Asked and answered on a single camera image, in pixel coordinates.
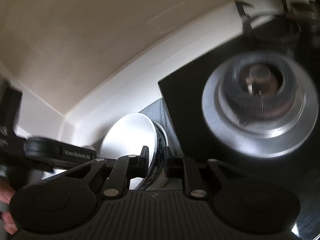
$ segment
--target human hand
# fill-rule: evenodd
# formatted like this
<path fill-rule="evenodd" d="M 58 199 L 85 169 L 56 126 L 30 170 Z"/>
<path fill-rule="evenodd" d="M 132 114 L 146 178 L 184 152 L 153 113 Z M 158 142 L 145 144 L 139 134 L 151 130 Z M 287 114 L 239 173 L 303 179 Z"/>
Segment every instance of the human hand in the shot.
<path fill-rule="evenodd" d="M 9 204 L 14 194 L 14 189 L 11 188 L 3 179 L 0 178 L 0 201 Z M 18 231 L 14 224 L 13 218 L 9 212 L 2 213 L 2 220 L 4 222 L 4 230 L 13 235 Z"/>

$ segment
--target finger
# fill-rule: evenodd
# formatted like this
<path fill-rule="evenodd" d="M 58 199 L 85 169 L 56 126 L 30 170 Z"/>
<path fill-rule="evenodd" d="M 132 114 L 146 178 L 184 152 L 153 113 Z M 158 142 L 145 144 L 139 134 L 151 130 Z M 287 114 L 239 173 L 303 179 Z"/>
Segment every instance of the finger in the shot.
<path fill-rule="evenodd" d="M 18 231 L 18 229 L 15 225 L 9 225 L 9 224 L 4 225 L 4 230 L 7 231 L 11 235 L 15 234 Z"/>
<path fill-rule="evenodd" d="M 14 189 L 11 188 L 3 179 L 0 179 L 0 201 L 9 204 Z"/>
<path fill-rule="evenodd" d="M 2 213 L 2 220 L 7 224 L 13 224 L 14 225 L 13 218 L 12 218 L 12 216 L 11 216 L 11 214 L 9 212 L 3 212 Z"/>

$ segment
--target round joint cover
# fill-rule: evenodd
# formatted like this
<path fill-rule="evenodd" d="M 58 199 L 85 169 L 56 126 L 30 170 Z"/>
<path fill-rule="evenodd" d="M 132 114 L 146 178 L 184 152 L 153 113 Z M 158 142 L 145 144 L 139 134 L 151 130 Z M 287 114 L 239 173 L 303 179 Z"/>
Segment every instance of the round joint cover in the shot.
<path fill-rule="evenodd" d="M 19 190 L 10 201 L 18 228 L 58 233 L 85 222 L 94 212 L 96 196 L 81 179 L 60 178 Z"/>
<path fill-rule="evenodd" d="M 257 234 L 291 229 L 300 212 L 300 202 L 294 194 L 249 178 L 234 179 L 224 185 L 213 206 L 226 223 Z"/>
<path fill-rule="evenodd" d="M 269 87 L 270 72 L 280 84 L 272 94 L 265 91 Z M 264 95 L 246 91 L 246 81 L 250 78 L 253 90 L 255 87 L 261 89 Z M 283 115 L 292 106 L 296 93 L 292 69 L 281 55 L 272 51 L 242 53 L 234 57 L 223 82 L 230 107 L 235 113 L 252 118 L 268 119 Z"/>

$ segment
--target ceiling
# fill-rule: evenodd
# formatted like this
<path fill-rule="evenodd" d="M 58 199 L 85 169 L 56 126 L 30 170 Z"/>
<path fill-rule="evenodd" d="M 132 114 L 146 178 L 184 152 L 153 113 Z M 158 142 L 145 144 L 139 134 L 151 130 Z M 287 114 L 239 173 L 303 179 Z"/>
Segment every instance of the ceiling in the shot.
<path fill-rule="evenodd" d="M 0 0 L 0 61 L 62 114 L 140 52 L 229 0 Z"/>

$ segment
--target silver screw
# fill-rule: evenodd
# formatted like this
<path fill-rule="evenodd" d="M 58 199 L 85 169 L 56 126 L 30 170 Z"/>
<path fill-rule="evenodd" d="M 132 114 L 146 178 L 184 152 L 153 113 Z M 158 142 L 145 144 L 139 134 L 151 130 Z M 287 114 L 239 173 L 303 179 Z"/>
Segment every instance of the silver screw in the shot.
<path fill-rule="evenodd" d="M 119 195 L 119 190 L 115 188 L 108 188 L 103 193 L 107 197 L 115 197 Z"/>
<path fill-rule="evenodd" d="M 193 197 L 205 197 L 205 195 L 207 195 L 207 193 L 202 189 L 194 189 L 191 191 L 191 196 Z"/>

